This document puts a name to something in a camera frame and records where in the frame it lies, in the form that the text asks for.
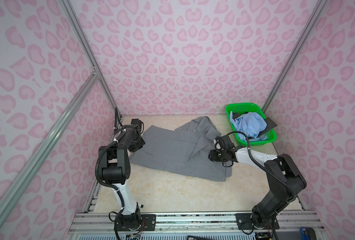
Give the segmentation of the grey long sleeve shirt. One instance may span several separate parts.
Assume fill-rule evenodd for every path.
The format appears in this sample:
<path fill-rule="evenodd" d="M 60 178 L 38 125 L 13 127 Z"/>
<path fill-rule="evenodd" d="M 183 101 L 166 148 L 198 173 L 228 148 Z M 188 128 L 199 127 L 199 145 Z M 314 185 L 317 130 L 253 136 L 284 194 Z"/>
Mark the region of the grey long sleeve shirt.
<path fill-rule="evenodd" d="M 196 118 L 179 128 L 149 127 L 142 135 L 145 145 L 131 154 L 130 162 L 174 174 L 224 182 L 232 168 L 212 162 L 208 155 L 221 133 L 209 117 Z"/>

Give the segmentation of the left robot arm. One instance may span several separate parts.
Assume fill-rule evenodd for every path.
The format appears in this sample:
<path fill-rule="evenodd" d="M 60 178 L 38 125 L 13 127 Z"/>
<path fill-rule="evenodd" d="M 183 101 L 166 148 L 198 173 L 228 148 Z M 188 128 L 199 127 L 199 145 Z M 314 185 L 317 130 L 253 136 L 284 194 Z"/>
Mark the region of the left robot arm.
<path fill-rule="evenodd" d="M 113 220 L 116 232 L 142 228 L 140 206 L 126 186 L 131 174 L 128 153 L 134 153 L 145 145 L 142 132 L 143 122 L 132 119 L 129 125 L 123 125 L 114 132 L 111 143 L 98 150 L 95 178 L 101 186 L 110 188 L 115 194 L 119 205 Z"/>

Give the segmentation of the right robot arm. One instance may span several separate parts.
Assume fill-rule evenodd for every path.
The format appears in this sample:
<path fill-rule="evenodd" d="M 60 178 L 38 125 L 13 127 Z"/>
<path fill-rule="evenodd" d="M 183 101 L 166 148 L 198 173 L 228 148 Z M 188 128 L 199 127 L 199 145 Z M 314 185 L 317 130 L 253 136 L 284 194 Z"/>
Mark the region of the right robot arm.
<path fill-rule="evenodd" d="M 266 173 L 269 191 L 265 197 L 252 208 L 249 220 L 240 220 L 239 228 L 264 229 L 274 227 L 276 216 L 289 204 L 296 200 L 297 195 L 307 187 L 307 183 L 290 155 L 267 155 L 251 149 L 250 141 L 246 147 L 236 147 L 229 135 L 215 138 L 215 147 L 208 158 L 212 162 L 245 163 L 256 166 Z"/>

